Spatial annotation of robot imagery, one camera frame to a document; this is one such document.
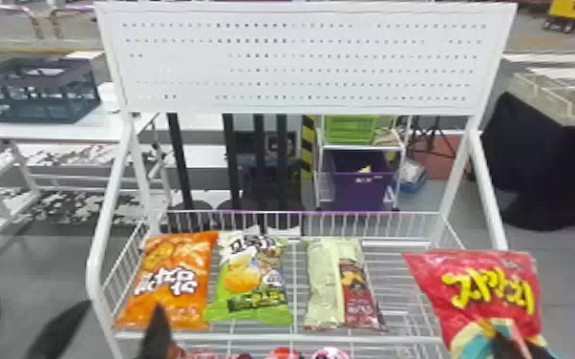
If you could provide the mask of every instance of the white pegboard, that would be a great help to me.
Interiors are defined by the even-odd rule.
[[[472,115],[513,4],[96,3],[130,111]]]

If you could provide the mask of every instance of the yellow and black striped post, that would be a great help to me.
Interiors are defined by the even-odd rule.
[[[315,116],[303,116],[301,128],[301,180],[312,179],[314,167],[314,143],[316,141]]]

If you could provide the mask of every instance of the black table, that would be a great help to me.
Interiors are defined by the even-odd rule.
[[[539,231],[575,225],[575,127],[506,93],[481,142],[493,184],[519,194],[501,211],[504,222]]]

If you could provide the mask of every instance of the snack package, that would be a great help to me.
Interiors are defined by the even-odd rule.
[[[286,241],[243,231],[222,231],[221,254],[214,302],[205,308],[208,321],[257,319],[272,325],[290,325],[281,255]]]
[[[207,329],[202,319],[209,261],[218,231],[162,234],[147,239],[144,259],[115,327],[146,328],[161,304],[172,329]]]
[[[373,299],[359,238],[307,239],[309,300],[304,327],[387,330]]]
[[[527,253],[404,253],[453,359],[554,358],[541,335],[537,267]]]
[[[266,359],[304,359],[301,352],[288,347],[278,347],[266,355]]]

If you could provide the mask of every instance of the pale green snack bag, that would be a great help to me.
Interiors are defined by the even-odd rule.
[[[290,325],[286,284],[280,257],[285,240],[222,231],[217,247],[221,255],[214,302],[202,313],[204,320],[257,319],[265,324]]]
[[[387,330],[365,275],[360,238],[304,238],[309,300],[304,327]]]

